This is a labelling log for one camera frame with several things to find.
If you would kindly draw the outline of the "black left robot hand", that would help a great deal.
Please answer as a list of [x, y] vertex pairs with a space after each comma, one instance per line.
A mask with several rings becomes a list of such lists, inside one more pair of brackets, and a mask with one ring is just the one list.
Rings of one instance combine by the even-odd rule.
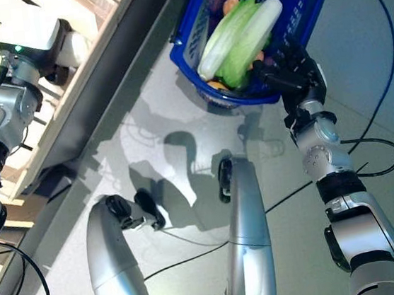
[[59, 56], [71, 32], [68, 21], [61, 18], [52, 17], [34, 26], [9, 24], [1, 30], [0, 55], [7, 55], [14, 69], [29, 69], [29, 83], [45, 78], [55, 86], [63, 86], [69, 78], [69, 67], [61, 64]]

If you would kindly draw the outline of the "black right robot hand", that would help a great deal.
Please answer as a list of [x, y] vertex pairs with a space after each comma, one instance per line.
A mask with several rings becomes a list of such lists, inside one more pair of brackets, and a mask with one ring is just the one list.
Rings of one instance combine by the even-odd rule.
[[293, 37], [288, 37], [268, 62], [255, 60], [252, 70], [266, 87], [281, 93], [287, 113], [307, 100], [325, 102], [327, 90], [322, 72]]

